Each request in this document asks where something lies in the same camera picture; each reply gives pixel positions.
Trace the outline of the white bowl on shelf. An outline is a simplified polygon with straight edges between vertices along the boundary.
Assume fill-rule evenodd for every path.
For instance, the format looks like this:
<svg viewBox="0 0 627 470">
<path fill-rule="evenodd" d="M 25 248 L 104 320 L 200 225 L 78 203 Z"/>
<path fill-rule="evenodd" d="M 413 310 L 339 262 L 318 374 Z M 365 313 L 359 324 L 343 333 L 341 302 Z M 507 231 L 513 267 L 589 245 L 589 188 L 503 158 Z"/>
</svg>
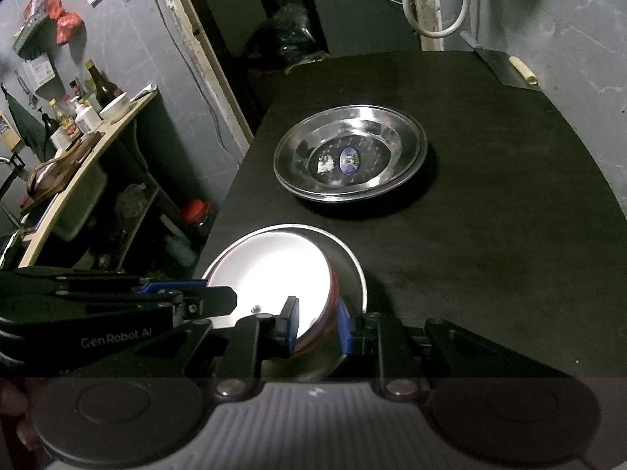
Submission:
<svg viewBox="0 0 627 470">
<path fill-rule="evenodd" d="M 99 116 L 103 121 L 115 123 L 123 118 L 131 110 L 131 100 L 126 92 L 120 94 L 107 104 L 100 112 Z"/>
</svg>

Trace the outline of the red lidded jar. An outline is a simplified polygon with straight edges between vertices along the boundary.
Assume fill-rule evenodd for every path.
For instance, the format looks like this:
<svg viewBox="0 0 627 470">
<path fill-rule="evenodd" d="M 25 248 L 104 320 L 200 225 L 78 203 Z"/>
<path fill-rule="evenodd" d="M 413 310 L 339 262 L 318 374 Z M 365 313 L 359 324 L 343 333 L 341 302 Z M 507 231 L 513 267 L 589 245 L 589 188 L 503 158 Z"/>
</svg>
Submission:
<svg viewBox="0 0 627 470">
<path fill-rule="evenodd" d="M 183 210 L 185 221 L 194 226 L 203 226 L 212 215 L 212 203 L 203 199 L 193 199 Z"/>
</svg>

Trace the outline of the dark glass bottle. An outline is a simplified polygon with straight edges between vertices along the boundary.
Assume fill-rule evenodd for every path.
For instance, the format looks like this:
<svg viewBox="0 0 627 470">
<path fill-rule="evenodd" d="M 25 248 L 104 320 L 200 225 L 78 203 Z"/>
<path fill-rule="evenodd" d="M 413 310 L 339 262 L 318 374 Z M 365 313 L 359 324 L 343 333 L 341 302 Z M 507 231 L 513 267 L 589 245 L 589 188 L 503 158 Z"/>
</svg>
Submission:
<svg viewBox="0 0 627 470">
<path fill-rule="evenodd" d="M 105 75 L 103 75 L 92 60 L 88 60 L 85 63 L 85 67 L 94 82 L 94 87 L 96 87 L 96 97 L 102 108 L 111 104 L 113 100 L 121 96 L 122 90 L 115 83 L 111 82 Z"/>
</svg>

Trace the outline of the black plastic bag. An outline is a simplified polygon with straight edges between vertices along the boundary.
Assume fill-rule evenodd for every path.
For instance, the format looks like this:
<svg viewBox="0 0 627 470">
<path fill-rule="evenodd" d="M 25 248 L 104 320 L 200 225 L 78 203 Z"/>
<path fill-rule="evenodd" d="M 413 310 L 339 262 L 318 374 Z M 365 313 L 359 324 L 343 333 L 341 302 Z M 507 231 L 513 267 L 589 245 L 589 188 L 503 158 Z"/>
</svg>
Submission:
<svg viewBox="0 0 627 470">
<path fill-rule="evenodd" d="M 313 61 L 325 54 L 323 46 L 310 29 L 310 20 L 304 6 L 288 3 L 272 18 L 273 51 L 285 67 Z"/>
</svg>

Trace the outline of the kitchen cleaver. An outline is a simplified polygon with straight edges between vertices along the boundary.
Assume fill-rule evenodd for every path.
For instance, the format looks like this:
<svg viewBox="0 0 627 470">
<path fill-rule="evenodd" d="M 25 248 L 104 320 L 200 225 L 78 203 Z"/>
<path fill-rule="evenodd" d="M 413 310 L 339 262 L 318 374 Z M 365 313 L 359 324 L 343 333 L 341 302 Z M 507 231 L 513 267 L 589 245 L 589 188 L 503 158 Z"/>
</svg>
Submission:
<svg viewBox="0 0 627 470">
<path fill-rule="evenodd" d="M 513 88 L 540 91 L 537 76 L 517 56 L 502 51 L 485 49 L 468 32 L 461 32 L 460 37 L 481 58 L 504 85 Z"/>
</svg>

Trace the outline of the white jar on shelf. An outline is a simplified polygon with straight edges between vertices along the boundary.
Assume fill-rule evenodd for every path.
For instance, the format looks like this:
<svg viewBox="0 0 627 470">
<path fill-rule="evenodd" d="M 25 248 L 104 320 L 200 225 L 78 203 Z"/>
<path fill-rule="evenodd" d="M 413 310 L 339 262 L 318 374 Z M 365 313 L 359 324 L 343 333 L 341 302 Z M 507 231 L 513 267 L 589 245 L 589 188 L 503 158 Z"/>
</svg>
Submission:
<svg viewBox="0 0 627 470">
<path fill-rule="evenodd" d="M 83 134 L 94 133 L 102 124 L 102 119 L 97 112 L 89 105 L 84 105 L 80 102 L 76 102 L 74 105 L 76 108 L 76 125 Z"/>
</svg>

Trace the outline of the wooden shelf counter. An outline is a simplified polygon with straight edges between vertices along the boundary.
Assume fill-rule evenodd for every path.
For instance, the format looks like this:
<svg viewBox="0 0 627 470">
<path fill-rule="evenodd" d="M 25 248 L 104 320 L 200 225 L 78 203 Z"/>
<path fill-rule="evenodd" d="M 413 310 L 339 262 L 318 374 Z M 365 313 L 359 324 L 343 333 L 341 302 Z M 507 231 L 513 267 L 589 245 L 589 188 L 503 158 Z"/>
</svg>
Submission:
<svg viewBox="0 0 627 470">
<path fill-rule="evenodd" d="M 50 233 L 54 229 L 56 221 L 68 205 L 73 192 L 76 191 L 81 184 L 83 184 L 84 178 L 91 171 L 92 167 L 98 164 L 98 160 L 101 155 L 115 142 L 122 131 L 130 125 L 139 112 L 141 112 L 142 109 L 158 95 L 158 90 L 145 94 L 137 101 L 132 102 L 129 112 L 117 122 L 104 122 L 100 126 L 99 132 L 102 134 L 102 137 L 99 142 L 86 156 L 83 163 L 81 163 L 79 169 L 76 171 L 76 174 L 73 175 L 71 181 L 67 184 L 66 189 L 54 196 L 48 205 L 48 208 L 43 213 L 42 218 L 39 220 L 36 230 L 24 237 L 24 242 L 27 243 L 27 246 L 25 247 L 24 255 L 19 263 L 21 268 L 27 268 L 28 266 L 33 266 L 36 263 L 36 260 L 42 251 L 42 247 L 45 245 Z"/>
</svg>

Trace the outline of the red plastic bag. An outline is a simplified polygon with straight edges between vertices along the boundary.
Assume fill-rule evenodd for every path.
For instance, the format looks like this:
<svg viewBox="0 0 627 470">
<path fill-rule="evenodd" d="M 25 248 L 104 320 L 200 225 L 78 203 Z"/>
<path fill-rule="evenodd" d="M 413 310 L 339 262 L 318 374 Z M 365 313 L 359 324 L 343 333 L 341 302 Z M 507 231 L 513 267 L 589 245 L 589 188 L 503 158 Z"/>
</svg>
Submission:
<svg viewBox="0 0 627 470">
<path fill-rule="evenodd" d="M 55 43 L 59 47 L 67 45 L 83 27 L 82 18 L 76 13 L 67 12 L 62 0 L 48 0 L 47 12 L 55 22 Z"/>
</svg>

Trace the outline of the white bowl red rim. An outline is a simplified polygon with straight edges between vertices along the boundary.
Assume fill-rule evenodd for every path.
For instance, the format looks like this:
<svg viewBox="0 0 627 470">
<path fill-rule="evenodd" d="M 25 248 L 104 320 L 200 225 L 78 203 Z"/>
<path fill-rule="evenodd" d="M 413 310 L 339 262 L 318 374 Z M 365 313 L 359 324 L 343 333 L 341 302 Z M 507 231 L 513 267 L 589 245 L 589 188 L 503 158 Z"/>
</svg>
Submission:
<svg viewBox="0 0 627 470">
<path fill-rule="evenodd" d="M 339 286 L 330 260 L 311 239 L 291 230 L 246 235 L 220 253 L 204 278 L 236 294 L 232 313 L 212 318 L 216 329 L 233 328 L 245 316 L 278 315 L 288 297 L 297 298 L 297 353 L 314 344 L 337 312 Z"/>
</svg>

